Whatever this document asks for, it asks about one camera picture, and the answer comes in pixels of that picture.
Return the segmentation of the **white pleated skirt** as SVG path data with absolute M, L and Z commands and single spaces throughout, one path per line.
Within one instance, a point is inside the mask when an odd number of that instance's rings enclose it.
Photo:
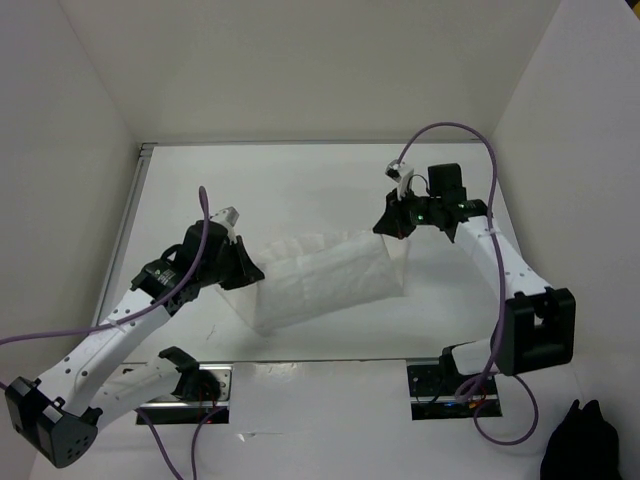
M 277 240 L 254 257 L 265 278 L 218 290 L 252 330 L 267 334 L 319 316 L 404 295 L 410 241 L 371 231 Z

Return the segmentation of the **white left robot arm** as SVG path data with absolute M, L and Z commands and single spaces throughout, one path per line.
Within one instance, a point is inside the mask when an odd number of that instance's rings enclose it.
M 203 389 L 219 395 L 218 380 L 172 346 L 117 376 L 124 360 L 211 285 L 235 290 L 263 279 L 234 231 L 229 210 L 191 225 L 184 240 L 147 263 L 112 312 L 55 366 L 5 390 L 11 423 L 54 467 L 79 460 L 110 423 L 157 397 L 184 400 Z

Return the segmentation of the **dark folded garment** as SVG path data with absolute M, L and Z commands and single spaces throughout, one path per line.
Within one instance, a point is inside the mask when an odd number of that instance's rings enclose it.
M 621 479 L 620 440 L 603 416 L 600 402 L 583 407 L 575 400 L 552 433 L 540 466 L 540 479 Z

